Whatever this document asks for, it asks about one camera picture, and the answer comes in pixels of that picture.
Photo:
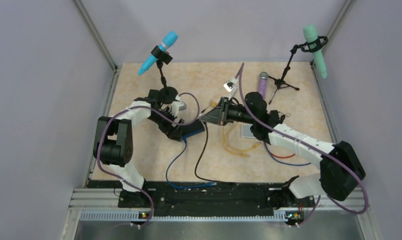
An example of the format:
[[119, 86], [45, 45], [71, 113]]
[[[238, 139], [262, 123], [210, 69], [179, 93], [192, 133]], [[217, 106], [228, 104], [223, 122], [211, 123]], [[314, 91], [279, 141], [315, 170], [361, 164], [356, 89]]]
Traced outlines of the black network switch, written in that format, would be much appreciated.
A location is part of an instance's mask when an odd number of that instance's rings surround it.
[[205, 131], [204, 124], [199, 119], [197, 119], [191, 124], [181, 127], [181, 138], [187, 139], [203, 131]]

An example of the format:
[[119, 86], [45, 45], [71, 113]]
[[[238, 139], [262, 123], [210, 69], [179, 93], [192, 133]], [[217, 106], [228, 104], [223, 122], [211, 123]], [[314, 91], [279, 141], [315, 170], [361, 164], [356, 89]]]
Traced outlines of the white network switch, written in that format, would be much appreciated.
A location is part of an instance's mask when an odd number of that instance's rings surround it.
[[251, 131], [252, 124], [243, 124], [241, 127], [241, 136], [246, 139], [255, 139], [252, 131]]

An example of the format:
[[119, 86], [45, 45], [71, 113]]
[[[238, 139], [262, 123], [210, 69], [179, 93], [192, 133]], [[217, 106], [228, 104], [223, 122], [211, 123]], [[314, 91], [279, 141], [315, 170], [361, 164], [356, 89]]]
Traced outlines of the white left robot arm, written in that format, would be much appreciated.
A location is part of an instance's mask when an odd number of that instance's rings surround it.
[[147, 97], [136, 98], [115, 118], [101, 116], [97, 120], [93, 156], [112, 169], [112, 174], [122, 182], [125, 191], [131, 192], [130, 200], [138, 207], [149, 202], [150, 194], [143, 189], [145, 178], [131, 160], [133, 128], [143, 120], [150, 120], [169, 139], [180, 142], [184, 120], [178, 119], [178, 113], [186, 107], [178, 91], [169, 86], [151, 89]]

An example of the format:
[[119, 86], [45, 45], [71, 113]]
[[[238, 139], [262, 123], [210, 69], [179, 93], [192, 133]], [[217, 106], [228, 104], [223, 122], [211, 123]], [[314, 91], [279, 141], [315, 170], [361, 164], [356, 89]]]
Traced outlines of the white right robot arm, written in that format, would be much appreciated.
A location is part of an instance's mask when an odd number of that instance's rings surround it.
[[351, 144], [317, 140], [286, 125], [284, 118], [277, 110], [267, 111], [260, 93], [250, 92], [242, 104], [221, 97], [217, 106], [200, 119], [218, 126], [233, 122], [250, 124], [258, 140], [289, 150], [315, 166], [319, 173], [289, 180], [289, 188], [282, 192], [282, 200], [288, 206], [296, 206], [302, 198], [312, 195], [345, 201], [356, 187], [365, 191], [366, 173]]

